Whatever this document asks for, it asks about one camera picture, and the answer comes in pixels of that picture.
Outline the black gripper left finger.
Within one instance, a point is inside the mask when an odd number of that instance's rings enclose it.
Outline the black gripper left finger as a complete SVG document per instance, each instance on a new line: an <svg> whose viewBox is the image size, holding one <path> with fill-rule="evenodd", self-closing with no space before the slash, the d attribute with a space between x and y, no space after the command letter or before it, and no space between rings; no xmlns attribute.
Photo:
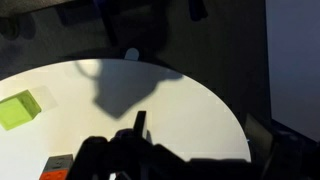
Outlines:
<svg viewBox="0 0 320 180"><path fill-rule="evenodd" d="M120 140L90 136L81 145L66 180L140 180L136 156Z"/></svg>

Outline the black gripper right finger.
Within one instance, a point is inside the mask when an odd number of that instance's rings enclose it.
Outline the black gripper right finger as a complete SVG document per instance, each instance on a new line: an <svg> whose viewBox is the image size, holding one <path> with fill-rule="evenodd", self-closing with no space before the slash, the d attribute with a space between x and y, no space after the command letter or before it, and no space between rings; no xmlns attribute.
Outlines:
<svg viewBox="0 0 320 180"><path fill-rule="evenodd" d="M139 111L133 126L137 138L139 180L260 180L262 168L240 159L184 161L161 144L151 144L146 132L146 112Z"/></svg>

